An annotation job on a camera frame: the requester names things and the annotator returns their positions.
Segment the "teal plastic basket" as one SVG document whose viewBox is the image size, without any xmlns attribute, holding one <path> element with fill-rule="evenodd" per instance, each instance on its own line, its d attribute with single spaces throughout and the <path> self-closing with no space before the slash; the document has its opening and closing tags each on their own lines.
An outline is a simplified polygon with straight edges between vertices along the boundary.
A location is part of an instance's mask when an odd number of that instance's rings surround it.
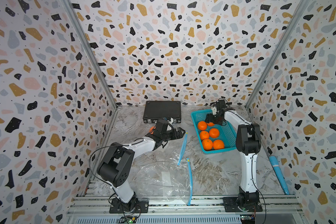
<svg viewBox="0 0 336 224">
<path fill-rule="evenodd" d="M 226 122 L 224 126 L 220 125 L 214 125 L 212 127 L 207 127 L 206 131 L 210 131 L 212 128 L 216 128 L 219 131 L 219 136 L 217 138 L 210 138 L 212 141 L 214 140 L 221 140 L 224 143 L 225 148 L 219 149 L 219 150 L 208 150 L 206 151 L 203 148 L 202 140 L 200 139 L 200 132 L 201 130 L 198 129 L 198 123 L 200 121 L 205 121 L 206 115 L 212 113 L 211 109 L 205 109 L 205 110 L 198 110 L 191 113 L 192 122 L 194 125 L 195 132 L 198 136 L 198 142 L 200 145 L 201 150 L 205 154 L 215 154 L 215 153 L 223 153 L 228 152 L 236 149 L 236 131 L 234 130 L 233 126 Z"/>
</svg>

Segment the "orange fruit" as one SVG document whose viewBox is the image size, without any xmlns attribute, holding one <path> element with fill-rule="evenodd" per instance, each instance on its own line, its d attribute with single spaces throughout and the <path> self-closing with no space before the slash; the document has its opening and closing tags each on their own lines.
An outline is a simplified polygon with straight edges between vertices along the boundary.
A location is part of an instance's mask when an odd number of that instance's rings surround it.
<svg viewBox="0 0 336 224">
<path fill-rule="evenodd" d="M 200 137 L 200 140 L 205 140 L 205 139 L 209 139 L 210 138 L 210 134 L 209 134 L 209 132 L 207 132 L 207 131 L 201 131 L 200 133 L 199 133 L 199 137 Z"/>
<path fill-rule="evenodd" d="M 203 139 L 202 146 L 205 151 L 210 151 L 213 149 L 213 142 L 210 139 Z"/>
<path fill-rule="evenodd" d="M 224 149 L 225 148 L 224 142 L 222 140 L 215 140 L 213 142 L 213 148 L 214 150 Z"/>
</svg>

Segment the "clear zip-top bag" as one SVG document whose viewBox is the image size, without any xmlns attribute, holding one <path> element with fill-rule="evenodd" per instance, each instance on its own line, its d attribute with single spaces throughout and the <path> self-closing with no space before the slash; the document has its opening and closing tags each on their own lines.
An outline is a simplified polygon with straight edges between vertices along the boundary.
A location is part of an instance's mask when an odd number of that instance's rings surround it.
<svg viewBox="0 0 336 224">
<path fill-rule="evenodd" d="M 157 196 L 160 201 L 181 200 L 190 206 L 193 196 L 190 162 L 169 160 L 144 165 L 133 178 L 133 189 L 140 198 Z"/>
<path fill-rule="evenodd" d="M 134 152 L 135 152 L 134 159 L 141 156 L 142 154 L 145 154 L 145 153 L 148 153 L 148 152 L 151 152 L 151 151 L 155 151 L 159 148 L 165 148 L 166 145 L 168 144 L 168 142 L 164 142 L 163 145 L 161 145 L 161 146 L 156 146 L 155 141 L 153 139 L 149 138 L 148 134 L 146 134 L 143 137 L 143 140 L 140 141 L 134 147 Z"/>
</svg>

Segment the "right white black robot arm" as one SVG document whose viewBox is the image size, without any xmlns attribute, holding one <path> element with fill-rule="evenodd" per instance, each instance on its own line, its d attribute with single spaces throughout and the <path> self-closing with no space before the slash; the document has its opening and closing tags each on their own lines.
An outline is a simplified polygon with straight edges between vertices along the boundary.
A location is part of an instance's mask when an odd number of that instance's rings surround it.
<svg viewBox="0 0 336 224">
<path fill-rule="evenodd" d="M 205 122 L 221 126 L 228 123 L 237 129 L 235 147 L 242 163 L 242 178 L 236 201 L 238 209 L 243 212 L 263 211 L 256 182 L 256 162 L 261 150 L 260 126 L 241 117 L 227 105 L 225 99 L 212 103 L 211 110 Z"/>
</svg>

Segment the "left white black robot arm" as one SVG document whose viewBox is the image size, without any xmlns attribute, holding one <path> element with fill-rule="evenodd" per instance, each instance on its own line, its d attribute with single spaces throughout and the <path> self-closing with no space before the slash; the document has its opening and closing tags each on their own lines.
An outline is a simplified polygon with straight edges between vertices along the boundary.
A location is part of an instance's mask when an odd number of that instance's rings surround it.
<svg viewBox="0 0 336 224">
<path fill-rule="evenodd" d="M 172 123 L 172 120 L 159 119 L 144 137 L 132 143 L 114 142 L 97 149 L 97 151 L 101 149 L 107 149 L 107 151 L 98 164 L 96 174 L 92 175 L 112 187 L 116 197 L 112 200 L 111 213 L 147 212 L 140 208 L 145 202 L 137 198 L 127 179 L 135 158 L 160 147 L 164 148 L 169 141 L 179 140 L 186 136 L 184 129 L 174 128 Z"/>
</svg>

